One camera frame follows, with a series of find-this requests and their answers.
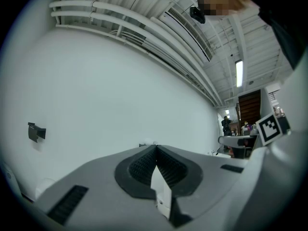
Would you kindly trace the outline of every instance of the white ceiling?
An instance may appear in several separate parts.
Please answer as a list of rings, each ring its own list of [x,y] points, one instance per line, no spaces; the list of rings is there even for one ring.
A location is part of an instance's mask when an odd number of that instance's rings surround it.
[[[176,8],[211,46],[214,57],[211,62],[205,63],[203,69],[223,101],[243,91],[253,90],[274,81],[284,80],[292,72],[271,27],[267,26],[258,17],[257,7],[251,7],[234,17],[226,16],[219,21],[207,20],[205,24],[200,24],[187,14],[189,8],[193,5],[193,1],[196,0],[98,1],[131,9],[148,18],[152,16],[158,18],[170,7]],[[98,9],[97,12],[110,13],[102,9]],[[96,21],[96,19],[90,21],[89,18],[80,18],[80,21],[103,26],[109,30],[118,28],[118,25]],[[242,88],[236,87],[234,62],[239,59],[244,60],[244,71],[246,73],[244,74]]]

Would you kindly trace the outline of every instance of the fluorescent light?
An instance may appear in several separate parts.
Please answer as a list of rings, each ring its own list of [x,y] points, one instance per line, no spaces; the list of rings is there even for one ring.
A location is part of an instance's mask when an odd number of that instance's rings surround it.
[[[241,87],[243,84],[243,61],[235,62],[236,65],[236,87]]]

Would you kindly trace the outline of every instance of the wall mount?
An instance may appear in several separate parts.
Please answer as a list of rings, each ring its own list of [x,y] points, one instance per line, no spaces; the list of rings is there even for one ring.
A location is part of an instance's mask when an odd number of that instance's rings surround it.
[[[28,122],[29,129],[28,129],[28,135],[29,139],[33,140],[34,142],[38,142],[38,138],[41,137],[45,139],[46,135],[46,129],[45,128],[39,128],[38,126],[35,126],[35,123]]]

